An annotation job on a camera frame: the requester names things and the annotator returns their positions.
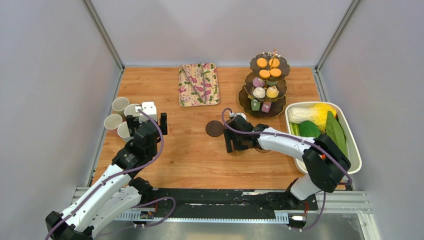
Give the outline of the light blue handled mug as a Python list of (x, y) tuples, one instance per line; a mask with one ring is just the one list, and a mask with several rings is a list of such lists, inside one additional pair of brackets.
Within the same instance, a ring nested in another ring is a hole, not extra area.
[(119, 127), (117, 129), (117, 134), (125, 143), (127, 143), (128, 141), (130, 141), (132, 139), (132, 137), (130, 135), (130, 130), (128, 128), (128, 124), (127, 124), (126, 121), (122, 122), (119, 125)]

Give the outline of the dark round wooden coaster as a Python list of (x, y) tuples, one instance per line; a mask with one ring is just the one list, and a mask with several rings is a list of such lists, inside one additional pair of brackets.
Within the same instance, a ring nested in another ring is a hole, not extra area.
[(205, 126), (205, 132), (211, 137), (219, 137), (224, 132), (224, 125), (217, 120), (209, 121)]

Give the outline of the green cake with panda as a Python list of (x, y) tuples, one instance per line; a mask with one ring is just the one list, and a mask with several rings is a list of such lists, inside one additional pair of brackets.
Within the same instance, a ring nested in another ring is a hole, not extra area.
[(257, 99), (252, 99), (250, 104), (251, 104), (251, 110), (254, 112), (257, 112), (261, 109), (261, 102), (258, 101)]

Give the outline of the floral rectangular tray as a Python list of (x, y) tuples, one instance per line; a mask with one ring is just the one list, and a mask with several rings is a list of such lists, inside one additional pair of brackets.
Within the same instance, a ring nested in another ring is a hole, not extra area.
[(213, 106), (220, 103), (216, 64), (183, 64), (178, 68), (178, 76), (178, 102), (181, 107)]

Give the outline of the three-tier dark cake stand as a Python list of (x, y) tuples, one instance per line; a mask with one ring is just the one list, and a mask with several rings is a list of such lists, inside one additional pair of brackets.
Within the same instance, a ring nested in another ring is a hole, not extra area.
[[(258, 67), (257, 63), (256, 63), (258, 58), (265, 58), (268, 61), (267, 67), (265, 67), (265, 68)], [(269, 60), (271, 58), (278, 58), (279, 59), (280, 65), (279, 65), (278, 69), (281, 70), (282, 74), (281, 74), (280, 77), (270, 76), (270, 78), (263, 79), (259, 76), (259, 71), (260, 70), (269, 70), (270, 71), (270, 69), (272, 69), (269, 66)], [(283, 110), (285, 109), (285, 106), (287, 104), (286, 93), (287, 93), (288, 88), (287, 88), (286, 77), (290, 73), (290, 65), (288, 64), (287, 60), (278, 53), (278, 50), (276, 48), (274, 48), (272, 52), (262, 52), (262, 53), (260, 53), (256, 56), (254, 56), (250, 61), (249, 67), (250, 67), (251, 73), (249, 73), (246, 76), (246, 78), (244, 80), (244, 85), (242, 86), (242, 88), (241, 88), (241, 90), (238, 94), (238, 101), (239, 101), (240, 106), (243, 108), (245, 113), (247, 113), (248, 115), (250, 115), (254, 118), (271, 119), (271, 118), (279, 116), (283, 112)], [(267, 91), (268, 87), (271, 87), (271, 86), (267, 86), (266, 81), (271, 81), (271, 82), (277, 81), (277, 84), (275, 86), (279, 90), (278, 97), (269, 98), (269, 97), (265, 96), (264, 98), (255, 98), (252, 94), (253, 90), (255, 89), (255, 87), (253, 86), (253, 83), (252, 83), (253, 79), (255, 77), (261, 78), (265, 81), (265, 85), (264, 85), (263, 88), (266, 91)], [(252, 99), (257, 99), (258, 101), (261, 102), (259, 111), (252, 111), (252, 109), (251, 109), (251, 100)], [(263, 102), (272, 102), (269, 113), (265, 113), (265, 112), (261, 111)]]

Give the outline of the white round cake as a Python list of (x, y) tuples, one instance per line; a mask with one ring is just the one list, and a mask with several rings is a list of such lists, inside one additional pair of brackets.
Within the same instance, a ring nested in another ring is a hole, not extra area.
[(266, 90), (263, 87), (256, 87), (252, 95), (257, 99), (263, 99), (266, 96)]

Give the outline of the yellow cupcake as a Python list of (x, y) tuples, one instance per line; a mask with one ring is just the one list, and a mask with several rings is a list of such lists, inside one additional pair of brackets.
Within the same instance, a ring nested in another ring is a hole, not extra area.
[(277, 98), (279, 95), (279, 90), (278, 88), (274, 85), (274, 86), (270, 86), (266, 89), (266, 96), (268, 98)]

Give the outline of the purple cake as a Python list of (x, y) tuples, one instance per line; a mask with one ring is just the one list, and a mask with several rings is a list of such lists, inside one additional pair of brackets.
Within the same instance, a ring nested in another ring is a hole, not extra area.
[(252, 81), (252, 84), (255, 88), (258, 88), (258, 87), (263, 88), (265, 86), (266, 82), (259, 77), (255, 77)]

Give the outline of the green round cake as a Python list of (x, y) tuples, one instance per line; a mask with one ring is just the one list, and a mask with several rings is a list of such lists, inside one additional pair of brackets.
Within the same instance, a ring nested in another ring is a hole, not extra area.
[(275, 86), (278, 82), (277, 81), (266, 81), (267, 86)]

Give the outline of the round biscuit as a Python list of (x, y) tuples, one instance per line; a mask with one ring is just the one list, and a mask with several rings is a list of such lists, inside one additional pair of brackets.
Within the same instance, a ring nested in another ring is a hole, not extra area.
[(272, 68), (269, 70), (269, 73), (274, 78), (278, 78), (282, 75), (282, 71), (279, 68)]
[(259, 71), (259, 77), (262, 78), (262, 79), (268, 79), (268, 78), (270, 78), (270, 76), (271, 76), (271, 73), (270, 73), (269, 70), (261, 69)]
[(256, 60), (256, 64), (259, 68), (266, 68), (268, 66), (268, 61), (265, 58), (260, 57)]
[(271, 58), (268, 61), (268, 64), (269, 64), (269, 67), (271, 69), (278, 68), (280, 66), (280, 60), (278, 58), (276, 58), (276, 57), (275, 58)]

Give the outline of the light wooden coaster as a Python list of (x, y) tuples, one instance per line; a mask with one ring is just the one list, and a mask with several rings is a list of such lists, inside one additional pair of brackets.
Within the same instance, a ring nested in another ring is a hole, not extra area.
[(230, 152), (229, 155), (232, 157), (239, 157), (244, 155), (245, 153), (246, 151), (233, 151), (233, 152)]

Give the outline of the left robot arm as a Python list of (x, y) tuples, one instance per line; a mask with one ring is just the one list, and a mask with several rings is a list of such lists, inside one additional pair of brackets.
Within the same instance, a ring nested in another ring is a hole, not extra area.
[(153, 201), (152, 186), (137, 174), (162, 153), (168, 133), (167, 114), (159, 120), (140, 111), (146, 121), (138, 125), (133, 139), (112, 159), (99, 178), (78, 200), (45, 218), (47, 240), (93, 240), (102, 229), (127, 209), (147, 207)]

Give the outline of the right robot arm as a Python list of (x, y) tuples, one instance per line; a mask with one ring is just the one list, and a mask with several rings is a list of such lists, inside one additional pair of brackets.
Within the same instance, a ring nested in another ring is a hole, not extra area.
[(327, 135), (301, 137), (278, 131), (267, 125), (252, 126), (240, 114), (231, 114), (224, 123), (248, 148), (274, 151), (302, 160), (307, 173), (295, 179), (286, 189), (285, 202), (291, 209), (300, 208), (306, 199), (318, 192), (332, 193), (348, 174), (351, 162)]

